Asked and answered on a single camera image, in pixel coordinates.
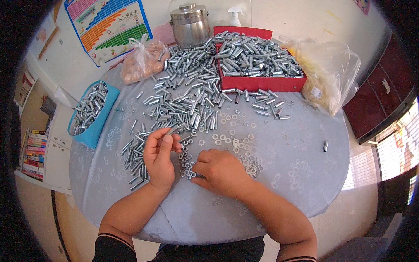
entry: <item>cabinet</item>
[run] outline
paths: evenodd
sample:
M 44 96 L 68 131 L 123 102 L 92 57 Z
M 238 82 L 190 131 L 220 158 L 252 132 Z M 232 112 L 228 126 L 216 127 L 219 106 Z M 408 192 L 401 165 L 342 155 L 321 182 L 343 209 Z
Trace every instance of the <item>cabinet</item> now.
M 49 185 L 71 189 L 69 176 L 70 150 L 49 140 L 44 181 Z
M 382 81 L 386 80 L 389 93 Z M 360 144 L 371 139 L 409 109 L 416 85 L 403 50 L 394 36 L 380 61 L 344 111 Z
M 48 132 L 43 181 L 33 179 L 20 171 L 15 171 L 15 175 L 39 186 L 65 194 L 72 194 L 69 176 L 72 138 L 67 133 L 68 122 L 72 114 L 71 109 L 62 104 L 57 105 Z

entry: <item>red tray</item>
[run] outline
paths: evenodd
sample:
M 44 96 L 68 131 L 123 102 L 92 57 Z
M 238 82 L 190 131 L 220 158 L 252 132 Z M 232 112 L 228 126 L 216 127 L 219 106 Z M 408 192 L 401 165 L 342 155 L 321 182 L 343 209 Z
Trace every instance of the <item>red tray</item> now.
M 240 26 L 214 26 L 214 35 L 228 30 L 229 32 L 244 33 L 247 36 L 259 36 L 264 39 L 272 38 L 272 31 Z M 218 70 L 221 77 L 221 87 L 223 90 L 230 88 L 238 88 L 241 90 L 257 91 L 259 88 L 263 90 L 272 90 L 274 92 L 300 92 L 303 88 L 306 77 L 303 78 L 274 78 L 274 77 L 238 77 L 223 76 L 219 60 L 217 60 Z

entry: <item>spray bottle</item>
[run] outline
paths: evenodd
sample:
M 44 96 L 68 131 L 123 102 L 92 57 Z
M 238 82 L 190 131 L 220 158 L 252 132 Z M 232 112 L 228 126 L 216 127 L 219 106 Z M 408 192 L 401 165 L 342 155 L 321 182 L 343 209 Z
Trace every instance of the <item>spray bottle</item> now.
M 229 26 L 241 26 L 240 21 L 238 20 L 238 13 L 240 12 L 243 16 L 243 8 L 238 6 L 233 6 L 228 9 L 229 12 L 231 12 L 231 18 L 228 22 Z

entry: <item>metal canister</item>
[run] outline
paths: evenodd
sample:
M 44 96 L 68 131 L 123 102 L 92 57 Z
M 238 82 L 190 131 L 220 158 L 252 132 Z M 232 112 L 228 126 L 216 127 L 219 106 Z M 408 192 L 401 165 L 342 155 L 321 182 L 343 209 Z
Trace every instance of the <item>metal canister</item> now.
M 205 5 L 184 4 L 170 12 L 173 35 L 180 48 L 201 46 L 210 37 Z

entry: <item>stack of books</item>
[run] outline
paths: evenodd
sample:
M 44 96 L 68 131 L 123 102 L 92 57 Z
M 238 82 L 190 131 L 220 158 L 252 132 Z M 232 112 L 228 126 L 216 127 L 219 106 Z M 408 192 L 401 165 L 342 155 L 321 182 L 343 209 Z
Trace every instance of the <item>stack of books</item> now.
M 21 172 L 39 181 L 44 178 L 44 156 L 47 136 L 37 130 L 30 130 L 25 146 Z

